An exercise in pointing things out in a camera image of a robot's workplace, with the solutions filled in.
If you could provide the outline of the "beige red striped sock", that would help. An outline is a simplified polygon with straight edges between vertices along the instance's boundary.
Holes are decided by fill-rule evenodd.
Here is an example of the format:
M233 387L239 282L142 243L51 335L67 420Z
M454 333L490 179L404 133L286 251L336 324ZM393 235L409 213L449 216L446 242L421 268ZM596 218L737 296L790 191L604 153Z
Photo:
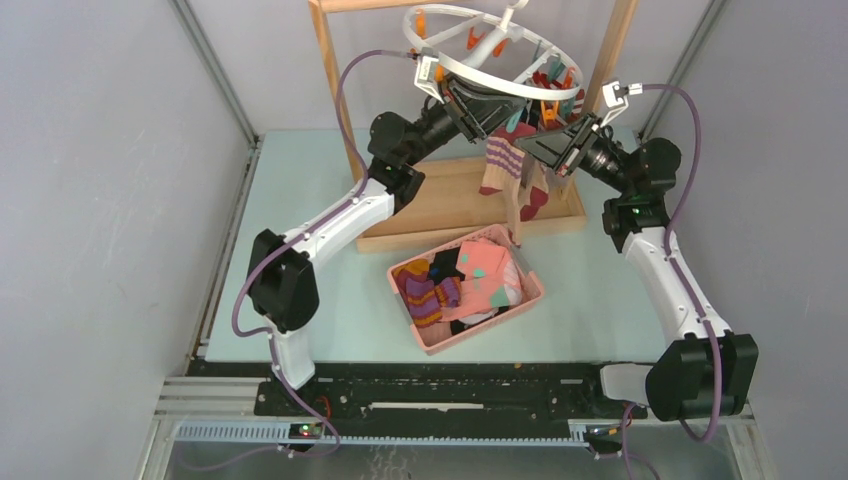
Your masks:
M545 169L535 164L528 174L527 180L520 187L519 202L521 222L534 219L539 210L549 201L549 186Z

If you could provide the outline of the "orange cuffed grey sock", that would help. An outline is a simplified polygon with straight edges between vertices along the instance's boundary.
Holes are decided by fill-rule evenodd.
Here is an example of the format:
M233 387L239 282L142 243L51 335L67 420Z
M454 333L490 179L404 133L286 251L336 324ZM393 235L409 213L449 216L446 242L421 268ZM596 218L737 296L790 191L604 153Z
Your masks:
M566 108L566 117L565 120L568 123L572 123L576 121L582 113L583 105L585 99L585 90L580 89L577 95L569 100Z

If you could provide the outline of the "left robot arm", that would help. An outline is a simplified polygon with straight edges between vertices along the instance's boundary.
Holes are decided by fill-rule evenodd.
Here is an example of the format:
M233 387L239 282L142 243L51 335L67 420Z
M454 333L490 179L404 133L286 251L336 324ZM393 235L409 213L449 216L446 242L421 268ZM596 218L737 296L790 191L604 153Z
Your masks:
M525 98L449 78L441 99L428 99L410 121L387 111L375 117L367 146L372 159L353 189L319 216L285 234L266 229L253 242L240 297L264 320L271 369L283 384L278 404L304 416L316 403L315 374L304 331L319 307L316 275L369 228L391 218L417 195L426 175L416 164L453 138L484 140L527 106Z

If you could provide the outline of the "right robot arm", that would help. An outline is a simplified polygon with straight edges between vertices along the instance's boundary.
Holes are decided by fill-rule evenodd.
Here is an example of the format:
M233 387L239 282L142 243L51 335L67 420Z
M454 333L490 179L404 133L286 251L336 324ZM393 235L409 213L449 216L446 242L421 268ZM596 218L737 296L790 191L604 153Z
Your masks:
M653 138L627 152L595 116L515 144L558 176L582 170L618 192L604 203L603 228L637 271L667 343L651 366L603 367L600 379L581 392L585 411L606 418L630 401L649 407L662 421L740 414L759 349L751 335L733 332L711 306L670 228L665 194L676 184L680 149Z

